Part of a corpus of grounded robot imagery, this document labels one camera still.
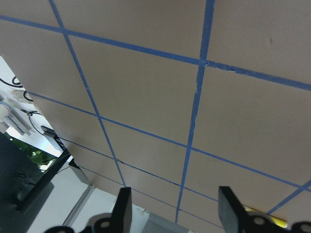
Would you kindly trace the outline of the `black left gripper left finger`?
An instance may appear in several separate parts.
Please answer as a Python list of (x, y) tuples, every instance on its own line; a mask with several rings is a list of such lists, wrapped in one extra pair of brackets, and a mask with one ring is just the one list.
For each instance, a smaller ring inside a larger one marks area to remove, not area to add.
[(132, 189), (121, 188), (111, 215), (113, 233), (129, 233), (132, 224)]

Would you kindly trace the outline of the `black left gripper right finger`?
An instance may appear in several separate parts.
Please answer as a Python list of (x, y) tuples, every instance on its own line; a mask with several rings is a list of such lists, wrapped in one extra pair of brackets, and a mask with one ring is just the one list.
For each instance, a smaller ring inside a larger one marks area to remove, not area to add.
[(218, 188), (218, 215), (226, 233), (245, 233), (248, 215), (229, 186)]

